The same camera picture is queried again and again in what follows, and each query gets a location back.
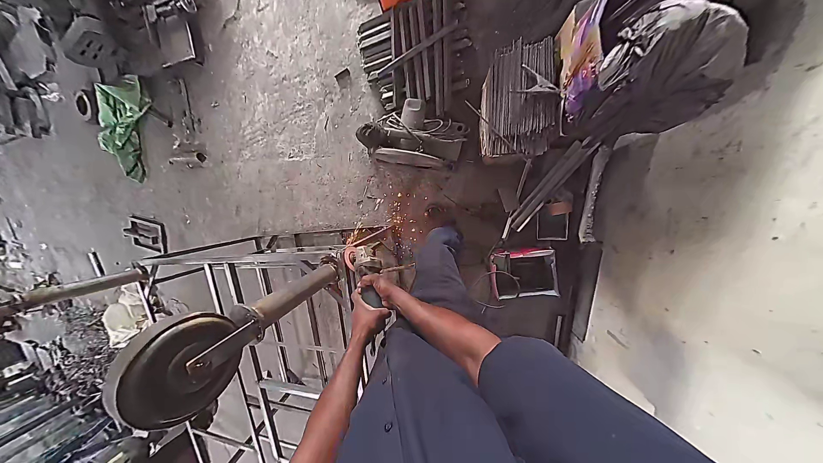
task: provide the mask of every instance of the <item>green plastic bag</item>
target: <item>green plastic bag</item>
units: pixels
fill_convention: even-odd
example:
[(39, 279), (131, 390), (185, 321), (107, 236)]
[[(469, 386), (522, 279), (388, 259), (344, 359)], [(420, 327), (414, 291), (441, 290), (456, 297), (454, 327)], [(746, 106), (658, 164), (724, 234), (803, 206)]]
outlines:
[(95, 84), (97, 120), (103, 130), (97, 135), (100, 148), (114, 154), (123, 173), (136, 182), (146, 179), (138, 124), (151, 107), (151, 100), (143, 95), (137, 76), (123, 76), (119, 85)]

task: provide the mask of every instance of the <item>white wall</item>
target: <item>white wall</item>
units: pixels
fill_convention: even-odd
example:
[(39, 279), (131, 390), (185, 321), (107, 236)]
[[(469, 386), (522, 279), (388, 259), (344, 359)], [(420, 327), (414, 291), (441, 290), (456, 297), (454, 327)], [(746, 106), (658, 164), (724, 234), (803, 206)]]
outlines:
[(823, 3), (789, 43), (735, 105), (616, 152), (598, 205), (576, 358), (721, 463), (823, 461)]

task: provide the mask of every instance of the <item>metal pipe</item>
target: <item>metal pipe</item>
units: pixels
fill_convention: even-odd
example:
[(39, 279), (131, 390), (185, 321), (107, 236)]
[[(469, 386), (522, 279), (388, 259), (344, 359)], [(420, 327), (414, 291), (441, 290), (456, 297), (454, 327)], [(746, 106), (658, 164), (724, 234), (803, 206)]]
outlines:
[(310, 274), (286, 285), (252, 304), (252, 308), (261, 316), (261, 328), (265, 329), (285, 314), (305, 302), (317, 291), (337, 281), (337, 267), (334, 264), (322, 264)]
[(0, 316), (9, 316), (44, 304), (51, 304), (72, 297), (85, 296), (93, 292), (105, 291), (123, 286), (124, 284), (146, 281), (149, 275), (143, 267), (120, 272), (119, 274), (105, 275), (86, 281), (65, 283), (58, 286), (37, 288), (31, 291), (15, 294), (11, 300), (0, 302)]

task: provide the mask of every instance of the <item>fabric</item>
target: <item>fabric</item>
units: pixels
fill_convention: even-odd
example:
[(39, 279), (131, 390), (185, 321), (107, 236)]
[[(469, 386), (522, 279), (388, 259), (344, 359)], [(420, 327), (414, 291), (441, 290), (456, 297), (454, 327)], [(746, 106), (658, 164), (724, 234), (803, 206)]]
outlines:
[[(479, 320), (454, 259), (461, 241), (450, 227), (429, 234), (411, 294)], [(474, 386), (404, 320), (386, 334), (337, 461), (711, 462), (545, 341), (504, 339)]]
[(118, 86), (96, 83), (95, 93), (103, 130), (97, 135), (100, 148), (117, 157), (123, 173), (138, 183), (146, 180), (138, 125), (151, 107), (151, 100), (140, 88), (137, 76), (123, 76)]

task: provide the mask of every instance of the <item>metal frame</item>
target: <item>metal frame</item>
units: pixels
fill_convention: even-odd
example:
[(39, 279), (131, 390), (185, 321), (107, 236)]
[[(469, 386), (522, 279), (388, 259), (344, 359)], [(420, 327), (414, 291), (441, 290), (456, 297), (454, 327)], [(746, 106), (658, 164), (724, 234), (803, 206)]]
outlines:
[[(379, 228), (382, 227), (368, 227), (366, 230), (369, 232), (376, 231), (375, 233), (370, 234), (370, 237), (375, 237), (380, 232)], [(341, 239), (344, 241), (346, 238), (346, 232), (353, 231), (341, 230), (340, 232)], [(294, 238), (295, 245), (299, 247), (294, 248), (275, 249), (278, 236), (251, 236), (248, 238), (225, 241), (209, 246), (199, 246), (190, 250), (181, 250), (140, 260), (137, 263), (147, 267), (151, 275), (147, 283), (140, 283), (142, 289), (142, 303), (149, 320), (152, 323), (156, 322), (154, 313), (151, 310), (149, 295), (151, 290), (159, 283), (166, 283), (177, 278), (203, 272), (212, 297), (212, 304), (215, 312), (225, 315), (226, 309), (223, 306), (221, 294), (218, 290), (217, 284), (218, 271), (222, 270), (226, 275), (232, 302), (234, 304), (242, 304), (245, 302), (245, 299), (243, 288), (240, 285), (238, 269), (253, 269), (258, 276), (260, 291), (264, 296), (266, 296), (277, 289), (272, 287), (272, 279), (270, 278), (271, 274), (269, 272), (270, 269), (282, 269), (282, 271), (285, 272), (286, 269), (297, 268), (301, 275), (305, 275), (308, 272), (311, 272), (314, 267), (319, 264), (322, 257), (330, 254), (337, 254), (345, 247), (345, 245), (300, 246), (300, 239), (298, 239), (298, 236), (299, 235), (294, 235)], [(201, 255), (203, 252), (247, 242), (253, 242), (254, 244), (255, 251), (250, 254), (234, 254), (223, 257)], [(169, 276), (157, 278), (160, 267), (165, 265), (188, 265), (193, 266), (193, 268), (186, 269)], [(345, 348), (348, 346), (349, 337), (351, 335), (346, 329), (345, 313), (351, 314), (351, 299), (349, 294), (351, 294), (351, 291), (355, 287), (356, 283), (354, 273), (345, 268), (345, 266), (343, 266), (342, 273), (343, 278), (341, 278), (338, 282), (337, 288), (327, 288), (327, 290), (329, 295), (337, 303), (337, 321), (340, 325), (340, 335)], [(311, 298), (306, 302), (306, 306), (309, 313), (309, 324), (311, 326), (314, 345), (306, 346), (289, 344), (289, 347), (316, 352), (320, 379), (323, 386), (326, 386), (328, 384), (328, 379), (331, 376), (330, 371), (332, 369), (329, 365), (327, 365), (323, 352), (339, 353), (340, 351), (338, 349), (320, 345), (316, 308)], [(253, 345), (247, 346), (245, 349), (247, 350), (252, 361), (254, 374), (253, 381), (248, 381), (248, 378), (243, 378), (243, 375), (240, 373), (239, 369), (236, 376), (240, 392), (244, 397), (250, 427), (253, 429), (253, 432), (245, 442), (241, 442), (232, 437), (223, 436), (212, 431), (203, 431), (193, 428), (190, 423), (186, 423), (186, 430), (192, 440), (195, 455), (200, 463), (203, 463), (204, 460), (203, 455), (201, 455), (200, 448), (195, 441), (196, 436), (210, 438), (217, 442), (237, 448), (235, 454), (229, 459), (229, 463), (235, 463), (247, 451), (253, 452), (257, 456), (259, 463), (267, 463), (267, 453), (265, 453), (263, 449), (264, 442), (270, 446), (272, 454), (278, 462), (288, 461), (288, 459), (285, 458), (284, 449), (296, 449), (296, 443), (287, 442), (278, 437), (274, 414), (279, 409), (310, 413), (311, 409), (287, 404), (285, 403), (286, 399), (292, 395), (317, 399), (321, 391), (315, 391), (310, 387), (289, 382), (289, 359), (280, 323), (275, 323), (271, 328), (276, 341), (275, 345), (277, 346), (277, 365), (280, 381), (265, 377), (263, 375), (257, 349)], [(358, 390), (358, 397), (362, 394), (362, 388), (365, 387), (367, 372), (367, 362), (364, 358), (362, 375), (363, 380)], [(274, 400), (272, 397), (273, 395), (279, 395), (279, 399)], [(253, 409), (259, 409), (263, 412), (263, 421), (261, 423), (255, 423), (252, 413)]]

